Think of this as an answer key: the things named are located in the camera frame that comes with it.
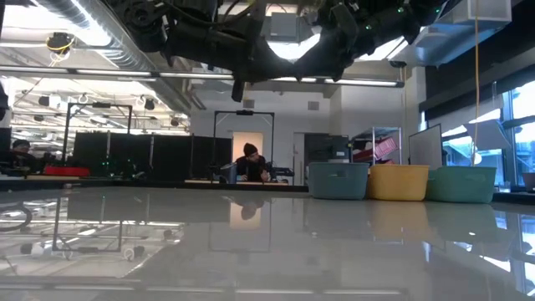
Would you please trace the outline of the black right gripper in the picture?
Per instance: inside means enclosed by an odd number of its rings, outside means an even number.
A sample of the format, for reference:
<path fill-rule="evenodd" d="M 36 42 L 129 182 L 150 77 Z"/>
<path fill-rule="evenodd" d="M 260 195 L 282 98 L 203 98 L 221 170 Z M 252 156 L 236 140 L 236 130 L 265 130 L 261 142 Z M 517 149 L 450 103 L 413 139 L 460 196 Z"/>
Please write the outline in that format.
<path fill-rule="evenodd" d="M 291 75 L 341 79 L 360 55 L 397 38 L 413 43 L 435 22 L 443 0 L 324 0 L 318 9 L 319 41 L 293 63 Z"/>

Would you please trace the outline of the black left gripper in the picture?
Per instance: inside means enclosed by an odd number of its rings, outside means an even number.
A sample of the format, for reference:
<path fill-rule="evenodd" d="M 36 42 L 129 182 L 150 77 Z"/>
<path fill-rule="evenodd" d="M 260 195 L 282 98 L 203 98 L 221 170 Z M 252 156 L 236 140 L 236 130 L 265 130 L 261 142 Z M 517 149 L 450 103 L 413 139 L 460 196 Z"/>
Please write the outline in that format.
<path fill-rule="evenodd" d="M 252 82 L 293 77 L 297 69 L 292 61 L 281 58 L 265 39 L 258 39 L 266 0 L 254 0 L 234 16 L 225 14 L 219 18 L 219 0 L 207 0 L 202 10 L 190 4 L 179 6 L 175 0 L 165 0 L 168 8 L 168 37 L 165 44 L 165 59 L 182 57 L 207 64 L 210 67 L 228 69 L 232 72 L 234 84 L 232 99 L 240 102 L 250 81 L 248 69 L 252 63 L 258 65 L 252 71 Z"/>

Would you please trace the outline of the dark teal plastic bin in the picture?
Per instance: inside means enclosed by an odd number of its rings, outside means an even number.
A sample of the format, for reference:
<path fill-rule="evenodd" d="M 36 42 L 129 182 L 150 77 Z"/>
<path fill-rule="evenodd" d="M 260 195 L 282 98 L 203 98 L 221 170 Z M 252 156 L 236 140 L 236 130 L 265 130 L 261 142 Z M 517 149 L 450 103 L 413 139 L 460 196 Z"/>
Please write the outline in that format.
<path fill-rule="evenodd" d="M 368 173 L 366 163 L 313 162 L 308 166 L 308 189 L 317 199 L 363 200 Z"/>

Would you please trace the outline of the yellow plastic bin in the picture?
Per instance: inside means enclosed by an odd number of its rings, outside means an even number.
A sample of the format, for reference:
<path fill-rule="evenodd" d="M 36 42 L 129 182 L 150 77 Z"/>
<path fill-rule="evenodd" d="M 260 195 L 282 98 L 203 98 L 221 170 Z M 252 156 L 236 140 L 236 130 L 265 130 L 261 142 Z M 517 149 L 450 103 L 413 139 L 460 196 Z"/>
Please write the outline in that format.
<path fill-rule="evenodd" d="M 374 165 L 369 169 L 367 193 L 381 201 L 421 202 L 428 176 L 429 166 Z"/>

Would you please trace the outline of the mint green plastic bin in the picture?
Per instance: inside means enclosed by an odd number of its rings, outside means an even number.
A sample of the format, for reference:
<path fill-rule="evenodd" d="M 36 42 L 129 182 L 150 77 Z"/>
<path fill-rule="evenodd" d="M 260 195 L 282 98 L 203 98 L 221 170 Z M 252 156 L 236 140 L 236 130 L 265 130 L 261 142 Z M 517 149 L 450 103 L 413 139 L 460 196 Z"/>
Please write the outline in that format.
<path fill-rule="evenodd" d="M 494 194 L 495 167 L 443 166 L 429 172 L 425 199 L 488 204 Z"/>

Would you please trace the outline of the grey ceiling unit box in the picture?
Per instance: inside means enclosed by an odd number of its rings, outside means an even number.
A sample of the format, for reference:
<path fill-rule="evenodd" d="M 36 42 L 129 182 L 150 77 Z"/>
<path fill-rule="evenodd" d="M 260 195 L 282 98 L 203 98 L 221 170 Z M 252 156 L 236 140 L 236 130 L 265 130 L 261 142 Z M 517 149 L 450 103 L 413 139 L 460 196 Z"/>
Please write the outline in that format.
<path fill-rule="evenodd" d="M 298 40 L 298 18 L 291 13 L 272 13 L 267 31 L 269 40 L 295 43 Z"/>

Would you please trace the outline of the long ceiling light bar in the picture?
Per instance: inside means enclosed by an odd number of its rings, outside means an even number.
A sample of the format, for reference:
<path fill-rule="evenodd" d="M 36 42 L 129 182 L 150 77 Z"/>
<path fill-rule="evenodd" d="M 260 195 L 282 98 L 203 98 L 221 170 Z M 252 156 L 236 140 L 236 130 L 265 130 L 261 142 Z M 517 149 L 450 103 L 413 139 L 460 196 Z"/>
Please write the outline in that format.
<path fill-rule="evenodd" d="M 213 80 L 233 80 L 231 74 L 207 74 L 191 72 L 158 72 L 158 71 L 132 71 L 132 70 L 108 70 L 108 69 L 74 69 L 55 67 L 33 67 L 0 65 L 0 73 L 10 74 L 37 74 L 37 75 L 80 75 L 80 76 L 100 76 L 100 77 L 126 77 L 133 79 L 148 78 L 177 78 L 177 79 L 213 79 Z"/>
<path fill-rule="evenodd" d="M 302 83 L 302 84 L 329 84 L 329 85 L 344 85 L 344 86 L 365 86 L 365 87 L 380 87 L 380 88 L 403 88 L 404 82 L 389 81 L 389 80 L 375 80 L 375 79 L 339 79 L 335 81 L 331 78 L 302 78 L 300 80 L 294 77 L 282 77 L 272 79 L 272 82 L 281 83 Z"/>

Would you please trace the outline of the pale lit doorway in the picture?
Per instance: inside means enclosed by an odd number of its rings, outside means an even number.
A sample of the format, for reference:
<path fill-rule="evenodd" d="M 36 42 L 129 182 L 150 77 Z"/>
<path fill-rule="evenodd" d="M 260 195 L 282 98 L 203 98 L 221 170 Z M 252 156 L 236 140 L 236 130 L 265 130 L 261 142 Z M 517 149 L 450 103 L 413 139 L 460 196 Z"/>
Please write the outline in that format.
<path fill-rule="evenodd" d="M 244 146 L 246 143 L 254 145 L 258 154 L 262 154 L 263 148 L 263 133 L 262 132 L 240 132 L 234 131 L 232 133 L 232 160 L 244 156 Z"/>

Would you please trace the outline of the dark cabinet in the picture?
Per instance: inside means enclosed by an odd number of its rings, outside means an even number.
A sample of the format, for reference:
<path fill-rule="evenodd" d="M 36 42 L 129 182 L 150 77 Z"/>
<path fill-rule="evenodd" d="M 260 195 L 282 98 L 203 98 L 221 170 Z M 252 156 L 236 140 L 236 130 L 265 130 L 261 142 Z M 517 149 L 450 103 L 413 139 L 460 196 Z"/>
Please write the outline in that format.
<path fill-rule="evenodd" d="M 349 162 L 349 137 L 346 135 L 305 134 L 304 163 Z"/>

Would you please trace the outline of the metal shelf rack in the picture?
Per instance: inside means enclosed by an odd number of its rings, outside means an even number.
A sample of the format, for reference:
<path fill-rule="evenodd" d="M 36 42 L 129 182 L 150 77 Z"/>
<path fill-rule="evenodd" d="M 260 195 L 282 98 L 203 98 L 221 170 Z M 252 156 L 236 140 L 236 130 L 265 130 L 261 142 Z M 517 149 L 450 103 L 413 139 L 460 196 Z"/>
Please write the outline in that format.
<path fill-rule="evenodd" d="M 349 158 L 352 162 L 401 164 L 402 129 L 400 127 L 371 127 L 350 139 Z"/>

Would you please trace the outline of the person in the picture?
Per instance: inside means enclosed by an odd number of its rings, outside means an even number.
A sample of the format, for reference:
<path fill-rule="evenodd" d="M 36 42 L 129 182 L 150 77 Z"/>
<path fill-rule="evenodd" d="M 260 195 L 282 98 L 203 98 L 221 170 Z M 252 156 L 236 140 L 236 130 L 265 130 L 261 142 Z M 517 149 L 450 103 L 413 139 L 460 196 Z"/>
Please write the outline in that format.
<path fill-rule="evenodd" d="M 235 163 L 241 181 L 266 182 L 270 179 L 266 159 L 253 144 L 246 143 L 243 146 L 243 156 L 237 158 Z"/>
<path fill-rule="evenodd" d="M 12 143 L 10 153 L 16 167 L 22 168 L 29 172 L 37 170 L 37 159 L 29 153 L 30 143 L 28 140 L 15 140 Z"/>

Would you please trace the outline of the red plastic storage bins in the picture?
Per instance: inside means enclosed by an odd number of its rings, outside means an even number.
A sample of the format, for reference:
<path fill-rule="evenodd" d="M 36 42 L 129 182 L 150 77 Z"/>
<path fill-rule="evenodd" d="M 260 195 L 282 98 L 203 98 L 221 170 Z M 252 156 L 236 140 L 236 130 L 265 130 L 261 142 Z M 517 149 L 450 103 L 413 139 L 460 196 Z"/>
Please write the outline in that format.
<path fill-rule="evenodd" d="M 390 154 L 398 150 L 392 137 L 372 142 L 355 141 L 353 144 L 353 162 L 366 162 L 370 164 L 393 164 Z"/>

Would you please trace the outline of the grey panel on stand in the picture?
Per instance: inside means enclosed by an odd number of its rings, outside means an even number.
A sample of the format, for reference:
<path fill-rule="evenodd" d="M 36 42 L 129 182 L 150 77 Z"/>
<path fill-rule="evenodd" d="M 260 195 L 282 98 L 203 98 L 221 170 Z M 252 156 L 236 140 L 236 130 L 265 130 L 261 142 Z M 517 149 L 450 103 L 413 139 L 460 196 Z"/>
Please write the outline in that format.
<path fill-rule="evenodd" d="M 409 137 L 409 162 L 411 165 L 429 166 L 436 170 L 444 165 L 442 155 L 441 126 L 434 125 Z"/>

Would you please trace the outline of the light blue ceiling panel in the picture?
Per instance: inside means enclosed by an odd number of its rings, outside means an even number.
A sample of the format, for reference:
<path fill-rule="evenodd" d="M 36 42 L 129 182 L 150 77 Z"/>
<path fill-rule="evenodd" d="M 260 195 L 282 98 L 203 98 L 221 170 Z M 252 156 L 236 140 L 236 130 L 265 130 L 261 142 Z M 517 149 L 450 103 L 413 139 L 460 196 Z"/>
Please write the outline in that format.
<path fill-rule="evenodd" d="M 421 29 L 416 40 L 399 51 L 394 61 L 417 66 L 440 66 L 474 48 L 512 21 L 512 0 L 461 0 Z"/>

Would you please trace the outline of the black screen panels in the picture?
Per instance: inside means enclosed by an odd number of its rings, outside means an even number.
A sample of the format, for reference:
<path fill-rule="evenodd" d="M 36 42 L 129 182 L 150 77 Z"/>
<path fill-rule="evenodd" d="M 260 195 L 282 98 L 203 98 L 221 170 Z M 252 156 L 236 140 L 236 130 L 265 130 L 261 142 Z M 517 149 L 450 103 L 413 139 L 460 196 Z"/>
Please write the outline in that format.
<path fill-rule="evenodd" d="M 72 167 L 88 168 L 91 177 L 118 180 L 208 180 L 232 160 L 232 140 L 218 138 L 212 159 L 212 137 L 200 135 L 132 135 L 78 133 Z"/>

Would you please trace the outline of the wooden background table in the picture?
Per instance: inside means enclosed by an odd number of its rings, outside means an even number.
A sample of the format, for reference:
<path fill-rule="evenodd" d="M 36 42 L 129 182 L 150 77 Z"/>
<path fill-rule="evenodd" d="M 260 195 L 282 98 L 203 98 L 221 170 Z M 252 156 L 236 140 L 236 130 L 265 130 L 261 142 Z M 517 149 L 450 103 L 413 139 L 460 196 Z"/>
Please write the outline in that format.
<path fill-rule="evenodd" d="M 287 182 L 277 182 L 277 181 L 269 181 L 269 182 L 255 182 L 255 181 L 238 181 L 236 183 L 226 183 L 226 182 L 219 182 L 219 181 L 211 181 L 211 180 L 185 180 L 185 183 L 187 184 L 211 184 L 211 185 L 242 185 L 242 186 L 289 186 Z"/>

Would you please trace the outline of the grey hanging panel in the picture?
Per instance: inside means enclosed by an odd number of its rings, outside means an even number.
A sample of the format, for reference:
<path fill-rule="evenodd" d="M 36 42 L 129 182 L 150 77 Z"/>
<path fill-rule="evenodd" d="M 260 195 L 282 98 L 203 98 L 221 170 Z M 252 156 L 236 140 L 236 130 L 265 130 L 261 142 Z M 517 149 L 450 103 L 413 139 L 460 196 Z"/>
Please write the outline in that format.
<path fill-rule="evenodd" d="M 512 147 L 499 120 L 485 120 L 463 126 L 471 137 L 471 148 L 475 151 L 503 150 Z"/>

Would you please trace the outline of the flat red box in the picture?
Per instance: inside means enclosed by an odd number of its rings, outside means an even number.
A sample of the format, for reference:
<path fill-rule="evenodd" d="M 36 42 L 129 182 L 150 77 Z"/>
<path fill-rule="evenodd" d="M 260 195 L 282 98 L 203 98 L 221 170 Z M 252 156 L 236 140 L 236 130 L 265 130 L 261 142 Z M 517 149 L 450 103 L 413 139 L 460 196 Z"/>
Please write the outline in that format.
<path fill-rule="evenodd" d="M 47 176 L 87 177 L 90 176 L 90 171 L 84 167 L 46 166 L 44 174 Z"/>

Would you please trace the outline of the black aluminium table frame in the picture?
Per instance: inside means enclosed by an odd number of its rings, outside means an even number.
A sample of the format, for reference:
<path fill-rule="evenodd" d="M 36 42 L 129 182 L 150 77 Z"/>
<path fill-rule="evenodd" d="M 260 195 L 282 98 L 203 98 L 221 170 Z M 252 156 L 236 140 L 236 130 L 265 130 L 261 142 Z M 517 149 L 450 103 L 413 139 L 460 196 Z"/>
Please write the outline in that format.
<path fill-rule="evenodd" d="M 79 188 L 163 188 L 212 191 L 268 191 L 309 194 L 306 186 L 242 186 L 187 184 L 184 181 L 114 180 L 106 178 L 69 178 L 61 176 L 30 176 L 29 178 L 0 176 L 0 204 L 18 202 L 26 192 L 38 198 L 50 198 L 57 192 Z"/>

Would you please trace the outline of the silver ventilation duct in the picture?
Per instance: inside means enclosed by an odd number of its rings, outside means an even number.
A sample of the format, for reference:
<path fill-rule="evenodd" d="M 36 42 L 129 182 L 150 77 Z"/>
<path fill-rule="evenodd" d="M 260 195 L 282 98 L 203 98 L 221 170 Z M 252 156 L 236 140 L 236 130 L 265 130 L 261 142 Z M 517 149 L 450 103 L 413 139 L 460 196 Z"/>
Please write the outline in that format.
<path fill-rule="evenodd" d="M 100 0 L 34 0 L 55 16 L 71 22 L 76 36 L 121 71 L 156 71 L 157 64 L 141 52 L 118 18 Z M 206 106 L 186 88 L 186 79 L 156 79 L 144 85 L 172 110 L 190 113 Z"/>

